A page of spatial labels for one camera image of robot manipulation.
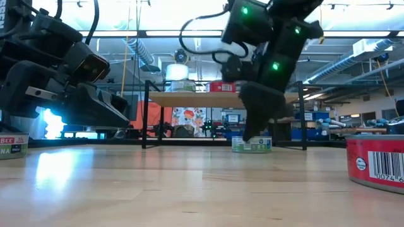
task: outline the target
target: storage shelf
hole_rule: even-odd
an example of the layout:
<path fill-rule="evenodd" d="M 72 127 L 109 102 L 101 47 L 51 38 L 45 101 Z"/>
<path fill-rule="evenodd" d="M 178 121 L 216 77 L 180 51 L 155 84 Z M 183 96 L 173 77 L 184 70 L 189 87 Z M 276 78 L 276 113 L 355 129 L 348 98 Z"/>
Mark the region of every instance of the storage shelf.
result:
<path fill-rule="evenodd" d="M 244 108 L 238 93 L 150 92 L 149 99 L 162 107 Z M 296 101 L 297 93 L 286 93 L 286 102 Z"/>

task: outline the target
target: fluorescent light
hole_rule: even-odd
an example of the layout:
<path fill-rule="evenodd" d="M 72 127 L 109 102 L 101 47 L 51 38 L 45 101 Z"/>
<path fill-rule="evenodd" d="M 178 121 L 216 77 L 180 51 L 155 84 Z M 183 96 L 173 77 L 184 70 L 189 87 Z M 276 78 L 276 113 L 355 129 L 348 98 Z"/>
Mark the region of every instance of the fluorescent light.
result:
<path fill-rule="evenodd" d="M 389 31 L 326 31 L 324 37 L 385 37 Z"/>
<path fill-rule="evenodd" d="M 320 97 L 321 95 L 323 95 L 323 94 L 313 95 L 313 96 L 310 96 L 310 97 L 306 98 L 306 100 L 312 100 L 312 99 Z"/>
<path fill-rule="evenodd" d="M 80 33 L 87 37 L 89 31 L 80 31 Z M 95 31 L 93 37 L 135 37 L 137 35 L 137 31 Z"/>
<path fill-rule="evenodd" d="M 180 31 L 147 31 L 148 36 L 179 36 Z M 183 31 L 183 36 L 221 36 L 222 31 Z"/>

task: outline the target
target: poster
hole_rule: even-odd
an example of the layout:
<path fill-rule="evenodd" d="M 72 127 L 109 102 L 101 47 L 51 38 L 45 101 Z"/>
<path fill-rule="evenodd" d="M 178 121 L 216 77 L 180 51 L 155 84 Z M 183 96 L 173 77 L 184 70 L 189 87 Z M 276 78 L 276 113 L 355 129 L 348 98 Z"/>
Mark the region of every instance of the poster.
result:
<path fill-rule="evenodd" d="M 206 121 L 206 108 L 176 107 L 172 110 L 172 126 L 190 125 L 193 126 L 195 137 L 204 137 L 201 126 Z"/>

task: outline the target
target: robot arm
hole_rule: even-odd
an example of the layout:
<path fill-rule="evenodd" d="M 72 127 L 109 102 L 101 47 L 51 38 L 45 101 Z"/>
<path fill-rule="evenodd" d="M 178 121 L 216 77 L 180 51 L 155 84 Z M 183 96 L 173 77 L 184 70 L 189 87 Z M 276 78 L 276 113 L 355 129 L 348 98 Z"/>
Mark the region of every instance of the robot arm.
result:
<path fill-rule="evenodd" d="M 219 62 L 224 81 L 248 81 L 239 94 L 247 110 L 243 140 L 259 135 L 268 120 L 285 108 L 284 92 L 306 40 L 323 36 L 319 21 L 304 21 L 322 2 L 271 0 L 265 4 L 257 0 L 229 0 L 225 11 L 230 12 L 230 18 L 222 42 L 245 42 L 257 47 L 251 61 L 241 60 L 246 55 L 227 52 L 227 62 Z M 223 51 L 209 54 L 214 57 L 219 52 Z"/>
<path fill-rule="evenodd" d="M 80 32 L 60 20 L 61 1 L 55 17 L 33 9 L 31 0 L 0 3 L 4 13 L 0 14 L 1 110 L 36 118 L 36 107 L 45 107 L 67 124 L 129 125 L 122 114 L 126 100 L 94 85 L 108 75 L 108 61 L 82 42 Z"/>

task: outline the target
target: ceiling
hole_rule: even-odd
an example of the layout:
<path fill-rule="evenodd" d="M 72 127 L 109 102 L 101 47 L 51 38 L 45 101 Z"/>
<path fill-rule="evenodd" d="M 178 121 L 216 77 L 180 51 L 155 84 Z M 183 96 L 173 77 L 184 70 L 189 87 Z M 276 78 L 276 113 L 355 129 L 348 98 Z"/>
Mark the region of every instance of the ceiling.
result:
<path fill-rule="evenodd" d="M 114 30 L 122 21 L 130 21 L 129 29 L 136 30 L 136 1 L 126 0 L 98 0 L 100 3 L 100 21 L 97 30 Z M 93 20 L 93 1 L 77 0 L 63 1 L 62 19 L 77 30 L 88 30 Z M 217 13 L 222 10 L 226 0 L 150 0 L 151 6 L 147 1 L 138 1 L 138 11 L 140 13 L 140 30 L 179 30 L 182 24 L 200 15 Z M 387 9 L 389 3 L 395 4 L 393 8 Z M 319 20 L 324 30 L 401 30 L 404 28 L 402 18 L 404 16 L 404 2 L 402 0 L 324 0 L 323 5 L 316 9 L 306 21 Z M 56 12 L 56 0 L 33 0 L 33 6 L 36 8 L 45 8 L 54 15 Z M 227 23 L 229 14 L 218 18 L 208 20 L 199 20 L 190 24 L 189 30 L 223 30 Z M 197 38 L 186 38 L 185 44 L 190 49 L 198 50 L 216 50 L 229 49 L 234 53 L 242 53 L 242 49 L 237 45 L 225 45 L 219 38 L 198 38 L 200 45 L 196 45 Z M 163 62 L 163 68 L 173 64 L 172 55 L 179 49 L 177 38 L 141 38 L 140 39 L 147 51 L 151 55 L 157 55 Z M 315 70 L 323 67 L 331 61 L 343 56 L 352 50 L 352 45 L 359 39 L 326 39 L 323 44 L 318 40 L 307 42 L 302 52 L 300 61 L 310 59 L 310 61 L 297 63 L 292 80 L 305 80 Z M 133 54 L 128 51 L 129 57 L 125 57 L 126 44 L 121 38 L 94 38 L 90 44 L 93 49 L 97 49 L 105 58 L 113 62 L 111 73 L 108 78 L 114 78 L 116 83 L 142 83 L 150 79 L 156 83 L 162 81 L 162 74 L 140 73 L 140 77 L 133 76 L 135 69 L 134 61 L 130 60 Z M 402 49 L 397 48 L 391 53 L 391 60 L 401 59 Z M 124 63 L 117 60 L 126 61 L 126 70 Z M 191 79 L 214 80 L 220 79 L 220 66 L 214 63 L 210 55 L 193 56 L 187 64 L 190 68 Z M 357 64 L 347 69 L 343 74 L 357 76 L 369 65 Z M 334 79 L 343 80 L 345 77 L 334 77 Z"/>

